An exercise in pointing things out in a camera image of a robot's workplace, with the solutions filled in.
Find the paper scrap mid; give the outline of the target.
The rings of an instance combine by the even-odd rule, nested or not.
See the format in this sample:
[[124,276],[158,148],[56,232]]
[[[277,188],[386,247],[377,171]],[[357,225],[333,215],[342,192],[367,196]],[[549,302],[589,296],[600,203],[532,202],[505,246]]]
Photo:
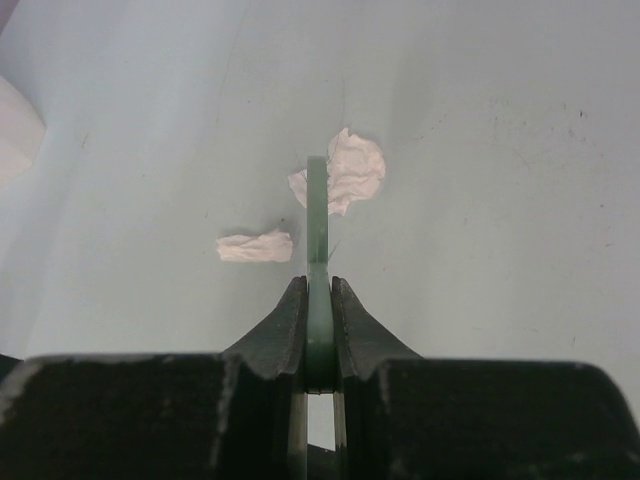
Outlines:
[[353,202],[373,198],[386,176],[381,148],[348,127],[330,140],[320,159],[326,163],[329,215],[345,216]]

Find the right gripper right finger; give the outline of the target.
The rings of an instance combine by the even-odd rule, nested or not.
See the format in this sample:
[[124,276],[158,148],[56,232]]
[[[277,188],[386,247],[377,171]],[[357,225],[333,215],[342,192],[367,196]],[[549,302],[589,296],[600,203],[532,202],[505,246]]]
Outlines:
[[635,479],[639,430],[582,362],[424,358],[332,281],[342,479]]

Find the paper scrap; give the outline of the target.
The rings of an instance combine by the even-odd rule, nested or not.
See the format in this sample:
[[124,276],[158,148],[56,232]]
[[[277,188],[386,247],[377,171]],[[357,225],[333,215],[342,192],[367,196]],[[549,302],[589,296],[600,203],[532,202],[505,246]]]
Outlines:
[[258,236],[231,235],[216,240],[221,261],[285,263],[291,259],[293,241],[288,232],[273,230]]

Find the green hand brush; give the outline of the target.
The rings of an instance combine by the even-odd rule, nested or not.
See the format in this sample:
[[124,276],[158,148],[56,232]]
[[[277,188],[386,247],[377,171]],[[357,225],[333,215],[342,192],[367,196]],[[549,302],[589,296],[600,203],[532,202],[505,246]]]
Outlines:
[[306,389],[314,395],[334,391],[334,325],[328,275],[328,171],[324,157],[307,160]]

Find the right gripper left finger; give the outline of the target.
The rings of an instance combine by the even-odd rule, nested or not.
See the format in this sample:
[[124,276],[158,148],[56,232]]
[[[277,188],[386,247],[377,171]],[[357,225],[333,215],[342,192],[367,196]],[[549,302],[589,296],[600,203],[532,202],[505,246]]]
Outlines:
[[302,479],[306,281],[221,353],[40,356],[1,384],[5,479]]

